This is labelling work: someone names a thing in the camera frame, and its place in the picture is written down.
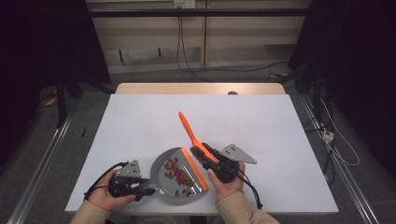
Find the gray floor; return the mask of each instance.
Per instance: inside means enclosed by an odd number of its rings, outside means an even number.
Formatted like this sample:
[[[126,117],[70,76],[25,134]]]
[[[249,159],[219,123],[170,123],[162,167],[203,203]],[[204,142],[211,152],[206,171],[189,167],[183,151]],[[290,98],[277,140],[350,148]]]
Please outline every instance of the gray floor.
[[[254,69],[262,66],[235,66],[227,69]],[[288,73],[286,66],[274,66],[271,74]],[[235,72],[215,71],[195,72],[196,76],[209,79],[213,82],[264,82],[268,79],[269,69]],[[202,82],[191,73],[179,70],[148,72],[136,74],[112,75],[115,88],[121,82]],[[25,217],[20,217],[25,223],[68,223],[73,215],[67,214],[64,209],[73,190],[79,171],[91,147],[101,117],[106,109],[109,96],[99,92],[86,84],[81,84],[84,95],[80,99],[67,98],[68,110],[76,106],[76,113],[71,119],[64,140],[59,144],[53,154],[53,161],[48,164],[48,171],[43,175],[37,194],[30,195],[34,200],[26,209],[29,211]],[[290,95],[301,122],[309,120],[301,100],[301,95],[295,92],[293,83],[287,83],[285,90]],[[343,113],[332,103],[334,121],[338,130],[347,141],[357,150],[361,164],[348,167],[363,195],[373,208],[379,223],[396,223],[396,181],[373,158],[365,142],[351,131],[351,126]],[[0,175],[0,223],[7,223],[22,194],[29,186],[30,180],[35,175],[41,159],[46,153],[50,140],[56,131],[57,125],[56,105],[37,109],[23,140],[15,150],[12,160],[4,167]],[[307,133],[307,138],[317,155],[321,167],[326,161],[326,152],[316,132]],[[355,159],[346,143],[336,135],[336,146],[343,157],[348,161]],[[276,215],[281,223],[368,223],[363,220],[356,202],[351,197],[345,182],[340,174],[332,172],[330,166],[328,176],[335,175],[330,189],[340,209],[338,214],[327,216],[280,216]],[[128,217],[113,216],[117,223],[127,223]]]

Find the white power cord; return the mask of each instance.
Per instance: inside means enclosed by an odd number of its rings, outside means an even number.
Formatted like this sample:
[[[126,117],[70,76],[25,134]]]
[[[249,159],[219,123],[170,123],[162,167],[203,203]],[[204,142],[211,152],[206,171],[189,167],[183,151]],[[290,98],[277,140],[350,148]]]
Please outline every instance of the white power cord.
[[[340,159],[343,163],[348,164],[348,165],[350,165],[350,166],[357,166],[357,165],[359,165],[359,163],[361,163],[361,159],[359,158],[358,153],[356,153],[356,151],[355,151],[355,149],[352,147],[352,145],[350,145],[350,144],[348,143],[348,141],[345,139],[345,137],[340,133],[340,131],[338,131],[337,127],[336,127],[335,124],[334,124],[334,121],[332,120],[332,116],[330,115],[330,111],[329,111],[329,109],[327,108],[326,104],[324,103],[323,99],[320,99],[320,101],[323,103],[324,108],[326,109],[326,112],[327,112],[327,114],[329,115],[330,121],[332,122],[332,126],[333,126],[334,129],[340,134],[340,136],[344,139],[344,141],[349,145],[349,147],[350,147],[350,149],[352,149],[353,153],[355,153],[355,156],[356,156],[356,158],[358,159],[358,161],[357,161],[356,163],[351,163],[351,162],[345,161],[345,160],[341,157],[341,155],[340,155],[338,152],[336,152],[336,151],[334,151],[334,149],[332,149],[332,147],[330,146],[330,142],[331,142],[331,141],[328,141],[328,139],[325,139],[325,138],[323,138],[323,140],[326,141],[326,142],[328,143],[330,150],[331,150],[331,151],[334,153],[334,155],[335,155],[336,157],[338,157],[338,159]]]

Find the orange handle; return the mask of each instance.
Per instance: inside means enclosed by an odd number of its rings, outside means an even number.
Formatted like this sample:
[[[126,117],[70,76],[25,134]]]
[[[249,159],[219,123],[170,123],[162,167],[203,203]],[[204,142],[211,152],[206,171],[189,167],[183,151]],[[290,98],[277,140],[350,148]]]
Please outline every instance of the orange handle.
[[[191,166],[192,170],[195,172],[195,174],[198,177],[199,182],[201,182],[202,187],[204,188],[204,191],[209,190],[209,186],[207,185],[204,177],[202,176],[201,172],[198,170],[198,167],[195,165],[195,162],[192,160],[192,157],[190,156],[189,152],[187,151],[186,148],[182,148],[181,151],[184,154],[184,157],[186,157],[187,162]]]
[[[206,147],[204,147],[204,145],[202,145],[202,143],[200,141],[198,141],[198,139],[195,138],[194,133],[192,132],[192,129],[190,127],[190,124],[187,121],[186,117],[184,117],[184,114],[180,111],[180,112],[178,112],[178,116],[180,117],[180,120],[181,120],[181,123],[183,124],[184,129],[186,130],[187,134],[189,135],[192,145],[194,147],[200,148],[210,160],[212,160],[215,163],[218,163],[218,159],[216,159],[216,157],[214,157],[212,155],[212,153],[210,153],[206,149]]]

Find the black curtain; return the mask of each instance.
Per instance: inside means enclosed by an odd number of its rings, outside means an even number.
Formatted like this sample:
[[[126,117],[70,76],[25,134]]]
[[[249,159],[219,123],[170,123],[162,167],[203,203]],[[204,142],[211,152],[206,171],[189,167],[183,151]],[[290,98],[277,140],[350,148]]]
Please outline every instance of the black curtain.
[[[339,23],[319,70],[334,99],[373,155],[396,177],[396,13],[392,1],[344,1]],[[321,1],[315,1],[317,7]],[[306,18],[289,66],[296,68],[318,47],[329,21]],[[313,77],[300,78],[306,83]]]
[[[0,164],[20,140],[35,112],[39,92],[55,86],[57,74],[74,71],[110,83],[92,19],[68,13],[76,10],[88,11],[85,0],[0,2]]]

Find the orange tool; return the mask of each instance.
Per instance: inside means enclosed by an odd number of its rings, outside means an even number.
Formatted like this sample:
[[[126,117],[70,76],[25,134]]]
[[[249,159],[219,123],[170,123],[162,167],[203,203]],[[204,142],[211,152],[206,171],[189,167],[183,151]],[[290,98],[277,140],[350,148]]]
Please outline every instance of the orange tool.
[[[205,155],[212,160],[214,163],[218,163],[218,159],[216,159],[216,157],[213,156],[212,153],[210,153],[206,147],[204,147],[204,145],[202,145],[202,143],[195,138],[194,133],[192,132],[192,129],[190,127],[189,122],[187,121],[186,117],[184,117],[184,114],[182,112],[178,112],[178,116],[180,117],[181,123],[183,124],[184,129],[186,130],[187,134],[189,135],[189,138],[192,142],[192,145],[194,147],[198,147],[199,149],[201,149]]]

